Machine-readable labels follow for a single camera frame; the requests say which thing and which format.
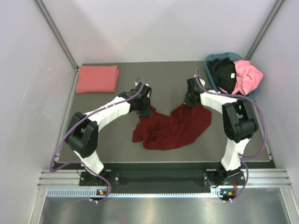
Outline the dark red t-shirt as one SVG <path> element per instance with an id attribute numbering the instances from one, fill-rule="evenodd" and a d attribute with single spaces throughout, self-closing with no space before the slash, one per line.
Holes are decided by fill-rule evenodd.
<path id="1" fill-rule="evenodd" d="M 172 150 L 192 144 L 210 125 L 212 113 L 201 105 L 181 104 L 170 115 L 150 108 L 150 116 L 140 116 L 132 142 L 142 142 L 148 150 Z"/>

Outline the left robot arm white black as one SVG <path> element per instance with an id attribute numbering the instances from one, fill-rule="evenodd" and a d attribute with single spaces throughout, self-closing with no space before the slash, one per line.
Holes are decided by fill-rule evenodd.
<path id="1" fill-rule="evenodd" d="M 152 89 L 147 84 L 135 83 L 135 88 L 122 92 L 106 105 L 86 113 L 77 112 L 71 118 L 65 143 L 88 168 L 80 174 L 80 186 L 105 184 L 106 174 L 96 149 L 99 131 L 117 118 L 136 112 L 138 116 L 150 116 Z"/>

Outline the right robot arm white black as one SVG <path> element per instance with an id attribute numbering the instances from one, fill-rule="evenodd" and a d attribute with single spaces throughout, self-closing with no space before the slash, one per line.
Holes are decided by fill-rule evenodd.
<path id="1" fill-rule="evenodd" d="M 216 172 L 206 174 L 205 182 L 211 187 L 228 185 L 239 174 L 241 157 L 258 124 L 251 103 L 244 99 L 222 96 L 220 93 L 202 90 L 196 78 L 187 79 L 184 104 L 191 107 L 202 105 L 222 114 L 223 129 L 228 140 L 223 158 Z"/>

